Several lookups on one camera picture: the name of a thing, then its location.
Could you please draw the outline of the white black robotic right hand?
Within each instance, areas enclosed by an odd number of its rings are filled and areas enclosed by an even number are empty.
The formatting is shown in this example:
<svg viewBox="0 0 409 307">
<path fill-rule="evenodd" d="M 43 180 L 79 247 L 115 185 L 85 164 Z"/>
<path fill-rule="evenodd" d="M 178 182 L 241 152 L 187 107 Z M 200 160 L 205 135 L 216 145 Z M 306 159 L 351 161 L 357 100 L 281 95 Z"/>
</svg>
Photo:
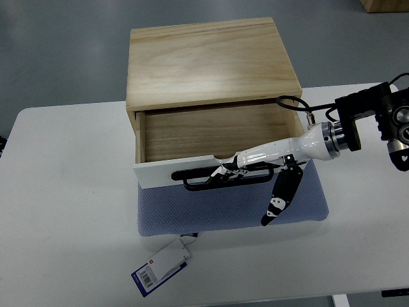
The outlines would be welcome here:
<svg viewBox="0 0 409 307">
<path fill-rule="evenodd" d="M 335 159 L 347 147 L 339 123 L 318 123 L 300 137 L 273 141 L 236 153 L 234 157 L 225 160 L 205 184 L 215 186 L 220 182 L 227 182 L 233 175 L 240 177 L 246 174 L 249 167 L 259 163 L 280 168 L 268 209 L 261 218 L 261 225 L 266 226 L 292 202 L 303 176 L 300 163 L 310 159 Z"/>
</svg>

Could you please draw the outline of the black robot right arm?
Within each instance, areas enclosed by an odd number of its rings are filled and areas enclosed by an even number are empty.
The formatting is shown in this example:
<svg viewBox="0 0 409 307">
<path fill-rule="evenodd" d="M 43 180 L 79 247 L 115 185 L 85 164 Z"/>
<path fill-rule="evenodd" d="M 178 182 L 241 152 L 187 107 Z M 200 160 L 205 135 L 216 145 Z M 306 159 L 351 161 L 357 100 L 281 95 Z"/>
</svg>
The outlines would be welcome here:
<svg viewBox="0 0 409 307">
<path fill-rule="evenodd" d="M 408 89 L 393 92 L 384 82 L 335 99 L 343 148 L 361 149 L 356 121 L 374 116 L 380 138 L 387 142 L 389 157 L 399 171 L 408 171 Z"/>
</svg>

